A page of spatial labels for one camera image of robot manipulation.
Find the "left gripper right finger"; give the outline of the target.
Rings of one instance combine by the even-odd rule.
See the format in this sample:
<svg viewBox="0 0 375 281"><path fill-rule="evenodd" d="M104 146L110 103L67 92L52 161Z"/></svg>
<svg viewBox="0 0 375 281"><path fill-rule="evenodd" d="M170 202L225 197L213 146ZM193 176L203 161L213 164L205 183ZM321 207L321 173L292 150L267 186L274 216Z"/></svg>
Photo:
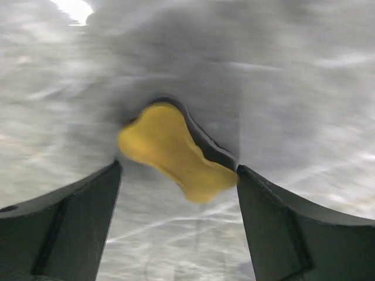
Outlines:
<svg viewBox="0 0 375 281"><path fill-rule="evenodd" d="M313 203L247 166L240 210L257 280L373 280L374 221Z"/></svg>

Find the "yellow bone-shaped eraser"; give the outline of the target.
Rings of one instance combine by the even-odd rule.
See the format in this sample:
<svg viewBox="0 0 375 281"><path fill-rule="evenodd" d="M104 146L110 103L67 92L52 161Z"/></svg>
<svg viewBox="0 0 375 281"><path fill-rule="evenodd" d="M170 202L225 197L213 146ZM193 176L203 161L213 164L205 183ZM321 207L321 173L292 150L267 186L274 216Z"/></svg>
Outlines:
<svg viewBox="0 0 375 281"><path fill-rule="evenodd" d="M127 158L153 167L173 180L193 203L207 203L238 182L236 158L194 121L187 108L158 98L118 134Z"/></svg>

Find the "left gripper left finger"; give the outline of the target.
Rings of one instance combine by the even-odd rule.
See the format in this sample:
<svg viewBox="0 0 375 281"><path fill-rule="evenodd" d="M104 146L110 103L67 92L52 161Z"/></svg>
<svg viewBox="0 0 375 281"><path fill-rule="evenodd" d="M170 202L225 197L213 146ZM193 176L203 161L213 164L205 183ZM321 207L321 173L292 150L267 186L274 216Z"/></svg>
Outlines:
<svg viewBox="0 0 375 281"><path fill-rule="evenodd" d="M1 209L1 280L96 280L120 190L118 161Z"/></svg>

